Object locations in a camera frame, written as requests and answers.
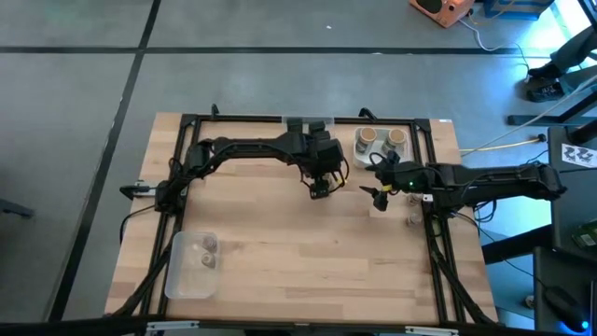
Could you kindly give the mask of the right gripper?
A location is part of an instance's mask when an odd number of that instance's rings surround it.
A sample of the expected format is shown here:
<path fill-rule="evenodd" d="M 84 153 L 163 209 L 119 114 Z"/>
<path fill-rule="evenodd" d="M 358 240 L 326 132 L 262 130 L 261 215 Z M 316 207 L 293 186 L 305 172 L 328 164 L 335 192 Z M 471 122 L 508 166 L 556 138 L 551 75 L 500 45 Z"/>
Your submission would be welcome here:
<path fill-rule="evenodd" d="M 436 172 L 416 161 L 402 161 L 395 152 L 390 151 L 385 156 L 374 152 L 372 154 L 372 172 L 380 181 L 382 192 L 398 193 L 426 193 L 436 182 Z M 359 186 L 369 194 L 378 194 L 376 188 Z"/>

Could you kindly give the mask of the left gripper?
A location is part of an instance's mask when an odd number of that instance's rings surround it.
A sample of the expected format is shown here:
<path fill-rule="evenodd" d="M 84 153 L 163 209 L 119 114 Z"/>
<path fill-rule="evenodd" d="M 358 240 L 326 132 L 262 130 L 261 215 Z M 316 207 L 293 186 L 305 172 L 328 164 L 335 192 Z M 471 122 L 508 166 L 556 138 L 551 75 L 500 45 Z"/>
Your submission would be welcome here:
<path fill-rule="evenodd" d="M 340 174 L 344 154 L 340 141 L 329 135 L 298 133 L 289 150 L 291 164 L 309 178 Z"/>

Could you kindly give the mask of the white plastic bin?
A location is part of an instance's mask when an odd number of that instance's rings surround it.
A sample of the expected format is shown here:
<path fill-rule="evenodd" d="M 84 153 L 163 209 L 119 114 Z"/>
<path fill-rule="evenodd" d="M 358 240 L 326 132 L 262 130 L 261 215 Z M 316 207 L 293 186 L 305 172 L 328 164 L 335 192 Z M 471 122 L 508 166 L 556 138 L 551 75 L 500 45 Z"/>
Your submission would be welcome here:
<path fill-rule="evenodd" d="M 355 142 L 355 138 L 356 138 L 356 131 L 362 127 L 357 127 L 354 131 L 354 142 Z M 354 151 L 354 155 L 353 155 L 353 164 L 355 167 L 357 168 L 366 168 L 367 166 L 370 166 L 372 163 L 379 163 L 381 161 L 382 158 L 386 158 L 387 155 L 382 153 L 382 144 L 383 141 L 385 139 L 385 136 L 387 135 L 389 130 L 393 130 L 393 129 L 399 129 L 401 131 L 403 131 L 406 134 L 406 140 L 407 140 L 407 144 L 405 146 L 405 150 L 403 153 L 399 153 L 396 155 L 400 158 L 401 161 L 410 161 L 413 156 L 411 153 L 411 143 L 410 143 L 410 134 L 407 132 L 407 129 L 405 127 L 394 127 L 394 128 L 383 128 L 383 127 L 370 127 L 376 130 L 377 132 L 377 139 L 375 140 L 375 142 L 369 146 L 368 151 L 365 154 L 359 154 L 355 151 L 354 149 L 354 144 L 353 144 L 353 151 Z"/>

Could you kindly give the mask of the black desk foot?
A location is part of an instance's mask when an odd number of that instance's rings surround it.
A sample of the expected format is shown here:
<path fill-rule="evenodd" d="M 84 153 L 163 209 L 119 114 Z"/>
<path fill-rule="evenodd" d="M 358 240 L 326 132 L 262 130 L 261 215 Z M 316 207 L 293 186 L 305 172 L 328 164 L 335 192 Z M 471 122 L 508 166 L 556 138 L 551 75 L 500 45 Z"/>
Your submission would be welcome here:
<path fill-rule="evenodd" d="M 509 126 L 583 126 L 597 120 L 597 117 L 586 117 L 591 111 L 597 111 L 597 91 L 589 94 L 577 104 L 573 105 L 562 114 L 557 116 L 531 116 L 531 115 L 510 115 L 506 122 Z"/>
<path fill-rule="evenodd" d="M 506 239 L 489 243 L 482 248 L 487 265 L 529 255 L 536 247 L 552 248 L 553 229 L 546 225 Z"/>

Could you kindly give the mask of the large clear plastic bin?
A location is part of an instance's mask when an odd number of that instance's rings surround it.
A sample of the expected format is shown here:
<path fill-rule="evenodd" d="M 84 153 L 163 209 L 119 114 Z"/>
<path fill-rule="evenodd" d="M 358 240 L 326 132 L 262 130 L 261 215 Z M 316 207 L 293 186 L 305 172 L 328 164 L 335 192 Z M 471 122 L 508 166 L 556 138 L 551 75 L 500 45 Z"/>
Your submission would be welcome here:
<path fill-rule="evenodd" d="M 209 253 L 201 247 L 204 235 L 217 239 L 214 269 L 201 264 L 201 256 Z M 213 232 L 180 231 L 174 236 L 166 276 L 164 294 L 170 300 L 202 300 L 212 297 L 218 287 L 221 244 Z"/>

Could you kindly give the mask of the orange box device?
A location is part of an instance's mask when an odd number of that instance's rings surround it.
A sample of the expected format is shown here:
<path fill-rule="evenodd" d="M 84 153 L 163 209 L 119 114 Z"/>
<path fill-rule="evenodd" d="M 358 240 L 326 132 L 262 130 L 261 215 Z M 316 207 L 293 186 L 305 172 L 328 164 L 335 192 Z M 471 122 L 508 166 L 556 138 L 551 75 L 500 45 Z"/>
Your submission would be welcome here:
<path fill-rule="evenodd" d="M 465 17 L 476 0 L 409 0 L 409 4 L 443 28 Z"/>

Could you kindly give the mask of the person's shoe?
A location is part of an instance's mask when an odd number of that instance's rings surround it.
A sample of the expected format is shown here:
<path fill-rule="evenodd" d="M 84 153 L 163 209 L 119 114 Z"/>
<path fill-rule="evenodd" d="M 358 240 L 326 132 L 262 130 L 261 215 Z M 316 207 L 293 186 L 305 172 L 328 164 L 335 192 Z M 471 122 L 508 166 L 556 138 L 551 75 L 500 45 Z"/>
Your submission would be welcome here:
<path fill-rule="evenodd" d="M 554 63 L 546 63 L 541 67 L 529 69 L 528 75 L 541 79 L 557 79 L 563 75 L 563 72 Z"/>
<path fill-rule="evenodd" d="M 557 80 L 531 80 L 527 86 L 526 98 L 534 103 L 557 101 L 563 96 L 562 85 Z"/>

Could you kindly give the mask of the black low desk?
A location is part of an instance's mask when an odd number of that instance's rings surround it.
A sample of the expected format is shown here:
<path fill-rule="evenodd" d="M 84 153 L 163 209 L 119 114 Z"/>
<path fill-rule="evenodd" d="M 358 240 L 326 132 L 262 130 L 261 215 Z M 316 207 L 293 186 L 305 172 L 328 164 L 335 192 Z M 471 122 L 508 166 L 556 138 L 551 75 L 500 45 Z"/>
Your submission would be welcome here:
<path fill-rule="evenodd" d="M 538 247 L 534 250 L 535 276 L 535 330 L 546 333 L 571 334 L 573 336 L 593 335 L 591 328 L 591 284 L 597 283 L 597 261 L 583 259 L 564 252 Z M 545 287 L 561 287 L 578 301 L 583 310 L 588 328 L 583 332 L 569 329 L 548 306 Z"/>

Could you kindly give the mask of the green circuit board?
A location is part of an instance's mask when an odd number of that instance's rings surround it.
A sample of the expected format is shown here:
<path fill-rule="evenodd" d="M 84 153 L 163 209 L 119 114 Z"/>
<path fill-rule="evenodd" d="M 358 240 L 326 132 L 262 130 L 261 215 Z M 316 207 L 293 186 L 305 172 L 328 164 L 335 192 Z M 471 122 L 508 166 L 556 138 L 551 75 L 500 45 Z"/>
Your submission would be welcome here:
<path fill-rule="evenodd" d="M 572 234 L 572 239 L 579 248 L 597 248 L 597 218 L 577 227 Z"/>

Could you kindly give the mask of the black computer mouse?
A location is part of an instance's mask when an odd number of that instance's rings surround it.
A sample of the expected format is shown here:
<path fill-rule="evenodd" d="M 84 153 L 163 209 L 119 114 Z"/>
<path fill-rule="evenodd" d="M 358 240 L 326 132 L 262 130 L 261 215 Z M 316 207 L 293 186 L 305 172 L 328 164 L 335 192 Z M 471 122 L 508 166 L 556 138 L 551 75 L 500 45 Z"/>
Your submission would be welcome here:
<path fill-rule="evenodd" d="M 562 287 L 546 287 L 543 297 L 553 314 L 568 329 L 573 332 L 582 333 L 589 328 L 590 322 L 583 306 Z"/>

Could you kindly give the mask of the blue box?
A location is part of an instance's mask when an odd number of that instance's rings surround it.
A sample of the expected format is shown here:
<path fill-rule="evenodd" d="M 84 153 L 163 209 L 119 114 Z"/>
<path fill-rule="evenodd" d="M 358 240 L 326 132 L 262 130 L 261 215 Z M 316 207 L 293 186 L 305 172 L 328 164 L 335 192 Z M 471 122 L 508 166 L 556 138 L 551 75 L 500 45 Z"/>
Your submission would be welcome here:
<path fill-rule="evenodd" d="M 537 21 L 555 0 L 483 0 L 487 19 Z"/>

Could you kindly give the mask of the person's leg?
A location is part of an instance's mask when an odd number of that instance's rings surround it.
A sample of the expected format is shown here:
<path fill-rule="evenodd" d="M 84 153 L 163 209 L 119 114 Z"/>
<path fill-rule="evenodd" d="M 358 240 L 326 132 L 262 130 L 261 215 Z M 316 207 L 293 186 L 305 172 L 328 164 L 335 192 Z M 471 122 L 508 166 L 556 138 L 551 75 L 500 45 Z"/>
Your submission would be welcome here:
<path fill-rule="evenodd" d="M 582 86 L 593 77 L 597 77 L 597 65 L 566 73 L 560 77 L 559 82 L 566 94 L 572 94 L 579 86 Z"/>
<path fill-rule="evenodd" d="M 561 72 L 564 72 L 581 64 L 595 49 L 597 49 L 597 32 L 589 26 L 553 52 L 550 59 Z"/>

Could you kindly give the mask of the black floor object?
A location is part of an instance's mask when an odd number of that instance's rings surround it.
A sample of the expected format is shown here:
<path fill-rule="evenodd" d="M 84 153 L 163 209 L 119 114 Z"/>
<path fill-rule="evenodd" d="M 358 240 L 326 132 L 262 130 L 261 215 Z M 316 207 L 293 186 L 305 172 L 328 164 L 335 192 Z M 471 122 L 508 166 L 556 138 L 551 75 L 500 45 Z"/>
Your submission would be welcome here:
<path fill-rule="evenodd" d="M 25 218 L 30 218 L 35 214 L 35 211 L 23 205 L 0 198 L 0 213 L 13 214 Z"/>

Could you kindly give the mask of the black aluminium table frame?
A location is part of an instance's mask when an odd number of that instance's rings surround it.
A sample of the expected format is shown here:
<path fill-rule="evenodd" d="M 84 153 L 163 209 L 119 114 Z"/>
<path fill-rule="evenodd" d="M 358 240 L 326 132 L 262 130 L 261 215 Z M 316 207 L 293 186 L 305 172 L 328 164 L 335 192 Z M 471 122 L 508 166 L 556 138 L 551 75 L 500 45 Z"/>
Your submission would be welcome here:
<path fill-rule="evenodd" d="M 282 117 L 191 117 L 158 113 L 143 159 L 140 178 L 154 182 L 169 175 L 174 151 L 186 151 L 199 126 L 199 140 L 270 138 L 285 132 Z M 340 118 L 332 136 L 344 147 L 350 165 L 346 188 L 312 201 L 299 183 L 299 171 L 274 160 L 233 160 L 205 180 L 195 180 L 187 199 L 182 231 L 213 232 L 222 246 L 221 273 L 207 299 L 167 300 L 160 306 L 164 272 L 146 296 L 141 313 L 162 313 L 167 320 L 198 320 L 201 327 L 277 329 L 388 329 L 402 325 L 437 326 L 444 319 L 462 321 L 460 303 L 445 277 L 435 296 L 434 275 L 423 223 L 408 225 L 421 206 L 400 193 L 389 197 L 386 212 L 377 211 L 359 186 L 379 188 L 373 174 L 353 166 L 355 129 L 388 126 L 404 133 L 418 131 L 408 150 L 425 161 L 459 163 L 451 121 Z M 132 217 L 119 250 L 104 308 L 114 313 L 130 297 L 153 265 L 154 246 L 166 245 L 174 219 L 165 229 L 160 214 L 146 211 Z M 449 221 L 460 281 L 492 320 L 493 295 L 476 228 L 467 220 Z"/>

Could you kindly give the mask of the black side bracket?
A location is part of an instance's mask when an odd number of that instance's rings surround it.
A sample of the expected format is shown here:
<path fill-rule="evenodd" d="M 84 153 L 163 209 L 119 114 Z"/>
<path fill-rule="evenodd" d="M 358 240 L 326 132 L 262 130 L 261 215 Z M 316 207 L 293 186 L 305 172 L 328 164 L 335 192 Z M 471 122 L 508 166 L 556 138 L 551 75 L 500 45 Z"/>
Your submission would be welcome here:
<path fill-rule="evenodd" d="M 131 185 L 121 186 L 119 192 L 129 200 L 142 197 L 154 197 L 156 186 L 151 185 L 144 180 L 137 180 Z"/>

